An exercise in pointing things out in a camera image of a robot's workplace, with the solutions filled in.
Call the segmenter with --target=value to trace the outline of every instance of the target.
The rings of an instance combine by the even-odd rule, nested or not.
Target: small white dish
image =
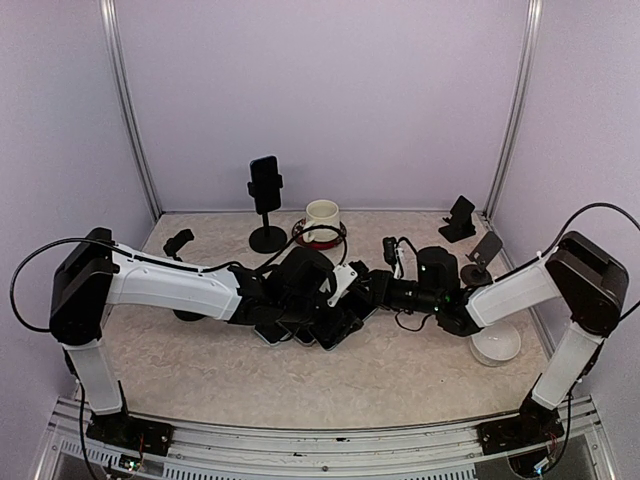
[[[520,352],[522,341],[518,330],[506,322],[482,329],[471,337],[469,347],[483,365],[499,367],[513,360]]]

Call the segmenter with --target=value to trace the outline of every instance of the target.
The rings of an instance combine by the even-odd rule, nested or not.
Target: mug
[[[340,230],[340,209],[331,200],[315,200],[307,205],[307,219],[304,228],[328,225]],[[332,230],[312,230],[302,234],[305,243],[310,242],[331,242],[338,236],[337,232]]]

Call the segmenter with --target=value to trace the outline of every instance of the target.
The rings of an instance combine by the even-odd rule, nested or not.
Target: cup handle
[[[304,231],[306,228],[313,227],[314,225],[315,225],[315,222],[313,220],[307,220],[306,222],[304,222],[304,227],[302,228],[302,231]],[[313,239],[315,237],[314,232],[315,230],[311,232],[304,232],[302,234],[302,240],[304,240],[304,243],[313,242]]]

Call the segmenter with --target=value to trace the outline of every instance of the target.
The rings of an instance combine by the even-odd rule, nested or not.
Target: wall
[[[495,218],[518,263],[544,249],[586,203],[613,202],[640,217],[638,45],[637,2],[545,2],[523,123]],[[638,232],[617,213],[597,210],[575,228],[626,265],[626,306],[633,304],[640,297]],[[542,314],[558,341],[566,309],[558,301]],[[637,478],[640,467],[639,317],[613,333],[584,386],[593,393],[623,479]]]
[[[151,217],[120,117],[97,2],[0,2],[0,478],[26,478],[56,397],[71,391],[52,337],[8,305],[18,262],[63,236],[111,227],[140,245]],[[24,271],[18,302],[45,326],[51,278],[68,250]]]
[[[482,205],[527,1],[118,3],[142,140],[166,210],[252,209],[274,154],[285,207]]]

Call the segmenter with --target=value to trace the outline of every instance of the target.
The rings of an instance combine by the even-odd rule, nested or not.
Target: beige table surface
[[[482,238],[450,245],[438,233],[438,213],[345,212],[348,260],[388,268],[382,238],[407,236],[419,249],[443,245],[459,265]],[[276,212],[272,224],[290,231],[302,214]],[[251,213],[164,215],[145,251],[162,255],[167,238],[190,228],[196,239],[180,251],[186,262],[217,265],[237,259],[257,266],[265,256],[249,249],[260,225]],[[340,248],[328,252],[337,261]],[[407,278],[415,263],[406,253]],[[505,271],[499,259],[494,274]],[[403,317],[416,326],[419,315]],[[404,331],[393,315],[378,312],[331,352],[292,341],[270,347],[251,327],[204,319],[178,320],[171,311],[114,307],[105,338],[129,408],[134,412],[215,424],[279,428],[369,428],[457,420],[512,410],[546,365],[527,312],[509,321],[522,337],[514,361],[499,368],[479,364],[469,339],[442,331],[429,320],[419,333]]]

